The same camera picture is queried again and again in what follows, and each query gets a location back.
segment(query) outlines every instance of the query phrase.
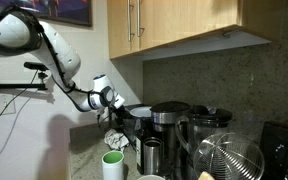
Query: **wooden cabinet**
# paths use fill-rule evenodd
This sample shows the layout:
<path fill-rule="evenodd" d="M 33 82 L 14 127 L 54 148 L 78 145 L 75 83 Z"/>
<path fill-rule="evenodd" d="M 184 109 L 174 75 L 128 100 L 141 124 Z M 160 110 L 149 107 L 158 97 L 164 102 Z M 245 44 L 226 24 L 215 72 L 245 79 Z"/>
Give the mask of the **wooden cabinet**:
<path fill-rule="evenodd" d="M 285 0 L 107 3 L 110 58 L 145 60 L 278 40 Z M 133 34 L 130 42 L 129 31 Z"/>

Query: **white wall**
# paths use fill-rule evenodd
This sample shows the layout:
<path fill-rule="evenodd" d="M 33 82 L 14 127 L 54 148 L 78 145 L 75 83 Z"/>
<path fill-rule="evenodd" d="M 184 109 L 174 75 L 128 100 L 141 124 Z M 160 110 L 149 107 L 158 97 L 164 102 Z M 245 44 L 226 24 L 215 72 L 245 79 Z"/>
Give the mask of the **white wall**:
<path fill-rule="evenodd" d="M 109 60 L 106 13 L 106 0 L 94 0 L 93 28 L 51 24 L 81 56 L 82 66 L 74 77 L 80 88 L 92 89 L 92 78 L 105 73 L 126 104 L 140 103 L 142 62 Z M 0 83 L 30 83 L 34 72 L 23 68 L 25 61 L 38 62 L 29 54 L 0 59 Z M 69 129 L 96 123 L 94 112 L 78 112 L 53 80 L 46 84 L 48 91 L 23 93 L 15 99 L 16 114 L 0 118 L 0 180 L 69 179 Z"/>

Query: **cabinet handle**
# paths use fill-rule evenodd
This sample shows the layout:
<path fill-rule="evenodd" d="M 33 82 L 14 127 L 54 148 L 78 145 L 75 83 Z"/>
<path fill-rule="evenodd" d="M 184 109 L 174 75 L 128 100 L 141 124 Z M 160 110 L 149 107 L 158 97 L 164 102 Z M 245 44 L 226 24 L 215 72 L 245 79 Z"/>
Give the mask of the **cabinet handle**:
<path fill-rule="evenodd" d="M 127 30 L 128 30 L 128 42 L 132 41 L 132 37 L 134 36 L 134 33 L 131 32 L 131 7 L 134 6 L 131 5 L 131 0 L 127 0 Z"/>
<path fill-rule="evenodd" d="M 141 0 L 137 0 L 137 37 L 141 37 L 141 31 L 144 28 L 141 28 Z"/>

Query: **cabinet door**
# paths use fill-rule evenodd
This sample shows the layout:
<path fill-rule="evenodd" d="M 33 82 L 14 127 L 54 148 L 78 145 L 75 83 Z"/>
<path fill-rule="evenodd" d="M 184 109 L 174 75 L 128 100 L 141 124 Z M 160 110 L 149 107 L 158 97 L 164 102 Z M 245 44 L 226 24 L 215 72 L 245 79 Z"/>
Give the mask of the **cabinet door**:
<path fill-rule="evenodd" d="M 144 28 L 141 50 L 215 31 L 238 22 L 238 0 L 137 0 Z"/>
<path fill-rule="evenodd" d="M 110 58 L 138 51 L 136 0 L 108 0 L 107 12 Z"/>

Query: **picture frame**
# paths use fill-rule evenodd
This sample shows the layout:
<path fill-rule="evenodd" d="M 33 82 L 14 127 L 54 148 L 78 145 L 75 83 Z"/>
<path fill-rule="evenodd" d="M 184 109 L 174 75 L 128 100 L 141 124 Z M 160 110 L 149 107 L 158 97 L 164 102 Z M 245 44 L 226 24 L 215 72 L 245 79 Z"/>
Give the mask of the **picture frame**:
<path fill-rule="evenodd" d="M 92 0 L 0 0 L 0 7 L 11 2 L 38 18 L 92 27 Z"/>

